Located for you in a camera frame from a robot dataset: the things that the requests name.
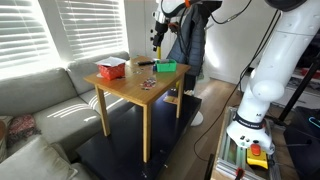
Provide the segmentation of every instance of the yellow base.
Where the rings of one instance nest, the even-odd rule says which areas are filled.
[[[267,153],[261,151],[259,156],[253,155],[251,148],[247,149],[247,163],[249,165],[257,165],[268,169]]]

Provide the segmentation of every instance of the pillow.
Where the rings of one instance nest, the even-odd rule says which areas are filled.
[[[16,142],[25,140],[33,134],[41,134],[37,129],[36,122],[32,115],[22,115],[12,119],[8,128],[8,148],[12,147]]]
[[[7,127],[12,116],[0,116],[0,163],[7,158]]]
[[[0,165],[1,179],[71,179],[77,172],[42,136],[30,141]]]

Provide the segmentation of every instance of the red box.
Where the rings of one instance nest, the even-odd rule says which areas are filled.
[[[98,65],[101,75],[108,80],[123,77],[125,75],[124,66],[125,63],[119,64],[118,66],[114,67]]]

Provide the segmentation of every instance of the gray sofa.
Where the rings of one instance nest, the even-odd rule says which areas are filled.
[[[8,149],[8,155],[41,136],[49,144],[61,144],[71,157],[77,147],[99,132],[102,126],[94,86],[85,82],[83,77],[98,71],[93,62],[109,56],[129,59],[126,52],[113,53],[71,62],[67,68],[0,81],[0,116],[32,114],[42,133],[16,143]],[[105,98],[108,104],[112,104],[107,107],[110,118],[133,106],[107,92]]]

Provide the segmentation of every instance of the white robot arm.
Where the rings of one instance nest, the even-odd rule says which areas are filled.
[[[240,147],[248,148],[256,143],[261,150],[272,154],[274,145],[266,133],[263,118],[270,103],[283,96],[298,60],[320,28],[320,1],[265,1],[281,10],[281,18],[259,66],[251,74],[244,97],[233,122],[227,128],[227,133]],[[177,16],[184,7],[184,0],[160,0],[158,12],[162,13],[164,21],[156,18],[157,23],[165,25],[169,18]]]

